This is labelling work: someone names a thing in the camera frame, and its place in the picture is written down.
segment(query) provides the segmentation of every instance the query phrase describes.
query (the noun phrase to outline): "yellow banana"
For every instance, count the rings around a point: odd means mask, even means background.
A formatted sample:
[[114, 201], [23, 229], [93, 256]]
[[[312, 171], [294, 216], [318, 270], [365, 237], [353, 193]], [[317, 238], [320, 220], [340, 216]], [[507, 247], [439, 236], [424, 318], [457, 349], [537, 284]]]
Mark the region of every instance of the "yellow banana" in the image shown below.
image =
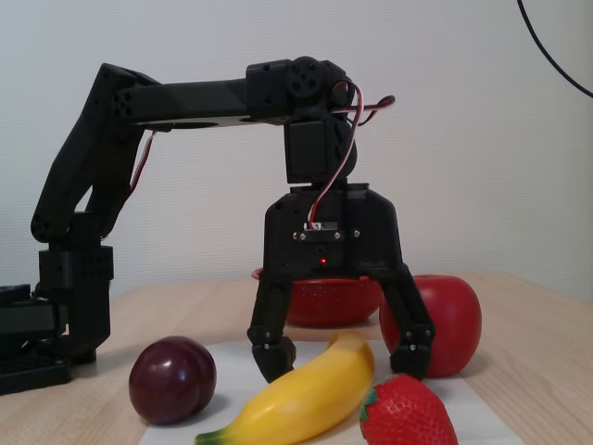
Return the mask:
[[355, 332], [337, 332], [327, 350], [258, 393], [225, 428], [195, 445], [291, 445], [314, 438], [360, 407], [374, 357]]

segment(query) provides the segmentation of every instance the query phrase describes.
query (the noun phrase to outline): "black cable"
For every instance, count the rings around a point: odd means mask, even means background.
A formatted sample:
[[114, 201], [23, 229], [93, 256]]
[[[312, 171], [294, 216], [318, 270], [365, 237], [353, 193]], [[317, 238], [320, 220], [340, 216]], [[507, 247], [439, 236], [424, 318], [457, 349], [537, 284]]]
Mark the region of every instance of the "black cable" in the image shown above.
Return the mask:
[[525, 12], [525, 7], [523, 6], [523, 0], [517, 0], [517, 3], [519, 4], [519, 8], [521, 9], [521, 15], [523, 16], [523, 20], [525, 20], [525, 25], [527, 25], [527, 29], [531, 33], [531, 36], [533, 37], [534, 41], [536, 42], [536, 45], [539, 48], [539, 50], [543, 53], [544, 56], [546, 56], [546, 59], [548, 60], [548, 62], [552, 64], [552, 67], [554, 67], [556, 69], [556, 71], [559, 72], [562, 75], [562, 77], [564, 79], [566, 79], [568, 82], [570, 82], [575, 88], [577, 88], [581, 92], [585, 93], [589, 97], [593, 97], [593, 93], [591, 93], [589, 90], [587, 90], [584, 86], [581, 86], [580, 83], [578, 83], [575, 79], [573, 79], [571, 76], [569, 76], [566, 73], [566, 71], [564, 71], [560, 67], [560, 65], [558, 65], [556, 63], [556, 61], [552, 58], [552, 56], [549, 54], [549, 52], [546, 51], [546, 48], [544, 48], [544, 45], [542, 45], [541, 42], [539, 41], [539, 39], [537, 38], [536, 32], [534, 31], [534, 27], [531, 26], [531, 22], [529, 21], [529, 18], [527, 17], [527, 13]]

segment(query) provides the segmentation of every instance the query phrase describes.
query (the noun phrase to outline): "red and white wire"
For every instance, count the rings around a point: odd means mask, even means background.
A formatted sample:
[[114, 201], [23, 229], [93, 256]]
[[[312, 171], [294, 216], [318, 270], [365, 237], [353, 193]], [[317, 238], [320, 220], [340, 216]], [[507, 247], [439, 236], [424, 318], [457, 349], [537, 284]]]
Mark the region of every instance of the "red and white wire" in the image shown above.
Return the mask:
[[150, 137], [146, 139], [145, 151], [142, 154], [140, 162], [138, 163], [138, 167], [136, 168], [136, 172], [133, 176], [132, 183], [130, 184], [130, 192], [128, 193], [128, 197], [133, 193], [133, 191], [136, 189], [136, 186], [138, 185], [138, 181], [140, 181], [140, 175], [142, 174], [142, 170], [145, 168], [146, 161], [148, 160], [150, 147], [152, 146], [152, 140], [154, 139], [155, 134], [157, 134], [157, 132], [152, 132]]
[[[396, 103], [396, 98], [393, 95], [386, 95], [383, 99], [374, 105], [365, 105], [365, 111], [380, 111], [385, 108], [389, 108]], [[352, 113], [356, 111], [356, 107], [343, 107], [335, 108], [332, 113]]]
[[[309, 210], [309, 214], [307, 215], [307, 222], [309, 224], [310, 230], [312, 230], [314, 228], [315, 212], [317, 211], [317, 206], [319, 205], [319, 202], [322, 200], [323, 196], [327, 193], [327, 191], [330, 189], [330, 187], [334, 184], [335, 179], [338, 177], [338, 175], [340, 174], [340, 172], [346, 165], [348, 158], [350, 157], [350, 153], [352, 152], [352, 147], [354, 146], [354, 136], [356, 134], [356, 129], [359, 126], [360, 118], [362, 118], [362, 112], [364, 111], [364, 99], [362, 97], [362, 91], [356, 84], [354, 84], [354, 83], [350, 83], [350, 84], [356, 90], [358, 100], [357, 100], [357, 105], [355, 108], [356, 114], [354, 115], [354, 119], [352, 120], [352, 130], [350, 131], [350, 137], [348, 138], [348, 142], [347, 142], [346, 155], [344, 155], [344, 157], [342, 158], [342, 161], [340, 162], [340, 165], [338, 165], [337, 169], [335, 169], [335, 173], [332, 175], [332, 177], [327, 182], [327, 184], [322, 188], [322, 191], [320, 192], [320, 194], [317, 195], [317, 197], [315, 198], [315, 201], [313, 202], [313, 205], [311, 206], [311, 208]], [[333, 112], [348, 113], [348, 112], [350, 112], [350, 110], [351, 110], [350, 108], [340, 108], [339, 110], [336, 110]]]

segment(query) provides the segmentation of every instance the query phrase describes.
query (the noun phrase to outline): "white paper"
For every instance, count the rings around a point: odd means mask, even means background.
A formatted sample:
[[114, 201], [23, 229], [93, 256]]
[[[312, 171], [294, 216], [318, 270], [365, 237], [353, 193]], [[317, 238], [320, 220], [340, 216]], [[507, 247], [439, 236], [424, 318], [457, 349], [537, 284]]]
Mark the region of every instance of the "white paper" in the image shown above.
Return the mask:
[[[390, 374], [389, 357], [383, 341], [370, 341], [376, 361], [375, 381]], [[299, 366], [326, 348], [325, 342], [296, 342]], [[176, 426], [150, 426], [141, 445], [193, 445], [194, 437], [222, 428], [239, 414], [246, 403], [266, 386], [251, 355], [247, 341], [208, 346], [217, 366], [218, 383], [212, 402], [204, 411]], [[445, 403], [460, 445], [523, 445], [488, 405], [460, 377], [425, 379], [423, 382]], [[366, 445], [359, 427], [359, 411], [343, 424], [307, 444]]]

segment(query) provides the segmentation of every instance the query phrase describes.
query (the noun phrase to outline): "wooden table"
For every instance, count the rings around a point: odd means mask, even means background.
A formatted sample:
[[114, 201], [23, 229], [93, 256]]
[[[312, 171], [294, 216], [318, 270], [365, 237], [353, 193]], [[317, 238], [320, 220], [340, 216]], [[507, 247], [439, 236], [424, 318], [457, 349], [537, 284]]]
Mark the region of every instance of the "wooden table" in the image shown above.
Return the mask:
[[[504, 273], [460, 273], [484, 314], [479, 350], [462, 374], [527, 445], [593, 443], [593, 308]], [[112, 335], [67, 385], [0, 397], [0, 443], [136, 444], [145, 433], [128, 376], [151, 342], [246, 339], [257, 283], [144, 286], [112, 304]], [[380, 339], [376, 316], [357, 326]], [[293, 340], [333, 331], [287, 327]]]

